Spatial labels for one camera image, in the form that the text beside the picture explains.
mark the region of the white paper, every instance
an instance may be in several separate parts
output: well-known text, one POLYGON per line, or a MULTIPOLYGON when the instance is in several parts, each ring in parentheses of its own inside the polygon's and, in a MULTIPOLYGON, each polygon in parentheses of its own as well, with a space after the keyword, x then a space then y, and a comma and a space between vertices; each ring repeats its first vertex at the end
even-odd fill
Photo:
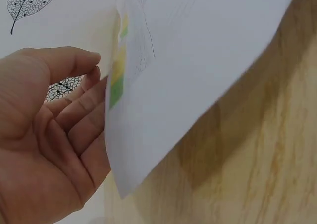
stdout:
MULTIPOLYGON (((0 57, 26 47, 75 46, 101 53, 99 66, 102 75, 106 75, 111 57, 115 4, 116 0, 52 0, 36 14, 18 20, 11 35, 14 20, 7 9, 7 0, 0 0, 0 57)), ((104 211, 102 185, 83 210, 59 223, 104 223, 104 211)))
POLYGON ((105 136, 121 197, 257 59, 290 2, 118 0, 126 61, 109 78, 105 136))

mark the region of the wooden surface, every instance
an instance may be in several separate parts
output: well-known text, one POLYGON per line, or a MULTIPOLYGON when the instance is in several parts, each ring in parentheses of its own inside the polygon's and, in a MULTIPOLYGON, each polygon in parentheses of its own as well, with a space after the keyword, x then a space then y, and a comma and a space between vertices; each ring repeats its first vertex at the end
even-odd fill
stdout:
POLYGON ((317 0, 132 195, 105 182, 107 224, 317 223, 317 0))

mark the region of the fingernail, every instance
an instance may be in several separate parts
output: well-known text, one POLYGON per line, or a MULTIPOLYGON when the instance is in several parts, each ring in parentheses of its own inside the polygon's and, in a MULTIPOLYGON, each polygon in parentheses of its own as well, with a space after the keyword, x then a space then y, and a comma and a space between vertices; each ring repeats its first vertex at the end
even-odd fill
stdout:
POLYGON ((97 68, 97 72, 98 72, 98 77, 100 78, 101 72, 100 72, 100 68, 98 66, 96 66, 97 68))
POLYGON ((91 56, 92 58, 94 58, 94 59, 97 59, 97 58, 98 58, 98 60, 101 59, 101 55, 100 55, 100 53, 98 53, 98 52, 90 52, 90 56, 91 56))

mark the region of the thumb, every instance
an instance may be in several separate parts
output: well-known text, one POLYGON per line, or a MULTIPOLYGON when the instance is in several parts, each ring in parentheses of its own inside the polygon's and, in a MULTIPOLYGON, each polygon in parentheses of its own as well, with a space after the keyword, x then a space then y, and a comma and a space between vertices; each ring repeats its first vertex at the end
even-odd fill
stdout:
POLYGON ((0 60, 0 136, 24 135, 50 84, 89 73, 100 55, 74 47, 22 49, 0 60))

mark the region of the green stripe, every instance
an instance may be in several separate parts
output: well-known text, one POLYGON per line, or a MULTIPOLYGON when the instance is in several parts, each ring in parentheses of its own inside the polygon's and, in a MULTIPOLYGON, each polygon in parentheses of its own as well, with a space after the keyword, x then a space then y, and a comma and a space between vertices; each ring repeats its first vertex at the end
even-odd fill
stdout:
POLYGON ((124 28, 124 30, 121 32, 121 39, 123 39, 126 35, 128 35, 128 27, 124 28))
POLYGON ((123 76, 111 86, 110 109, 120 100, 123 94, 123 76))

